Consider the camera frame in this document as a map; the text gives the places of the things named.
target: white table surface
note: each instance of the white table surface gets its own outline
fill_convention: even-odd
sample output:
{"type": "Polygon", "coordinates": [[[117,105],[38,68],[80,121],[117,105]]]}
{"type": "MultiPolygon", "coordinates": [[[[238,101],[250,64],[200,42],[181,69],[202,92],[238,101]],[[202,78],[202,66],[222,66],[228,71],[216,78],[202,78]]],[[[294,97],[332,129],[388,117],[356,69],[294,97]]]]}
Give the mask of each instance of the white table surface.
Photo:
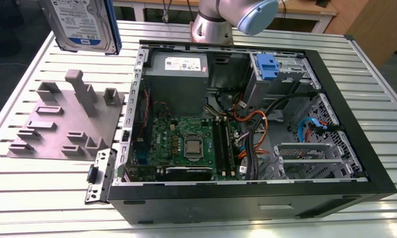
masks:
{"type": "MultiPolygon", "coordinates": [[[[358,204],[320,219],[130,226],[110,205],[84,205],[90,162],[12,159],[5,156],[16,132],[38,99],[41,81],[61,89],[69,68],[81,69],[96,91],[128,93],[138,40],[189,40],[189,26],[118,22],[122,50],[105,57],[62,52],[48,37],[0,113],[0,234],[34,237],[397,237],[397,194],[358,204]]],[[[265,31],[234,43],[318,50],[372,146],[397,186],[397,96],[357,45],[342,36],[265,31]]]]}

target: sticker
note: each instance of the sticker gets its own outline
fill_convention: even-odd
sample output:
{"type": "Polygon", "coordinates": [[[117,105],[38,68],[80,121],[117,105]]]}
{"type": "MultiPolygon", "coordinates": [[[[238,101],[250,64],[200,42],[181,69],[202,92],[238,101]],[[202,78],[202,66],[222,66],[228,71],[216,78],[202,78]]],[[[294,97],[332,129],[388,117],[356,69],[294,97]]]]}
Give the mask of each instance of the sticker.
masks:
{"type": "Polygon", "coordinates": [[[245,107],[246,107],[246,104],[245,104],[245,102],[242,102],[241,100],[238,101],[238,105],[240,105],[240,107],[242,107],[242,108],[245,108],[245,107]]]}
{"type": "Polygon", "coordinates": [[[88,12],[90,0],[52,0],[66,37],[77,44],[97,45],[101,42],[94,16],[88,12]]]}
{"type": "Polygon", "coordinates": [[[200,58],[168,57],[165,59],[165,70],[201,71],[200,58]]]}
{"type": "Polygon", "coordinates": [[[245,174],[246,173],[246,167],[245,166],[240,166],[240,170],[238,171],[240,171],[241,174],[245,174]]]}

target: green circuit board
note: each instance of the green circuit board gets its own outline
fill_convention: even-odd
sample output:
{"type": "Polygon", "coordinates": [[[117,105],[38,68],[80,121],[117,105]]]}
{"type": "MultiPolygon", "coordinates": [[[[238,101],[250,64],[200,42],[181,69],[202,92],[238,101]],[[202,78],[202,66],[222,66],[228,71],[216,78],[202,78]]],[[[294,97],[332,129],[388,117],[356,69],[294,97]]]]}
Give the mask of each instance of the green circuit board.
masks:
{"type": "Polygon", "coordinates": [[[212,119],[154,119],[148,164],[156,166],[206,166],[214,169],[212,119]],[[188,138],[201,139],[202,158],[189,160],[184,157],[188,138]]]}
{"type": "MultiPolygon", "coordinates": [[[[224,174],[217,169],[212,125],[213,119],[153,119],[150,149],[136,153],[137,166],[130,172],[138,181],[154,181],[166,167],[205,167],[212,169],[212,180],[238,180],[233,169],[224,174]]],[[[230,128],[230,132],[238,129],[236,122],[230,122],[230,128]]]]}

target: wooden cabinet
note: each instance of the wooden cabinet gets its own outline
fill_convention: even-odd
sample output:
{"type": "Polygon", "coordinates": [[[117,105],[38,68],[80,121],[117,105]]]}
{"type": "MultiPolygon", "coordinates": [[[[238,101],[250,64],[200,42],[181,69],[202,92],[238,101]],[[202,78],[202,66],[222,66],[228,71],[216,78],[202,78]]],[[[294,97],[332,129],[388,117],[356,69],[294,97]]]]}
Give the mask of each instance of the wooden cabinet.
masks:
{"type": "Polygon", "coordinates": [[[338,10],[325,33],[352,35],[380,67],[397,50],[397,0],[330,0],[338,10]]]}

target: cpu socket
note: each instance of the cpu socket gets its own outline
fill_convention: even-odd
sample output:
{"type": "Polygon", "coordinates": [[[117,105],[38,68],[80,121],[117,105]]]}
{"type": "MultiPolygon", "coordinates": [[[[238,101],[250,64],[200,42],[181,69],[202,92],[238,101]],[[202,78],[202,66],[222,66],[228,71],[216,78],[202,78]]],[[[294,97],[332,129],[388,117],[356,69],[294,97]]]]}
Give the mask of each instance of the cpu socket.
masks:
{"type": "Polygon", "coordinates": [[[184,157],[196,162],[202,158],[202,138],[196,136],[184,136],[184,157]]]}

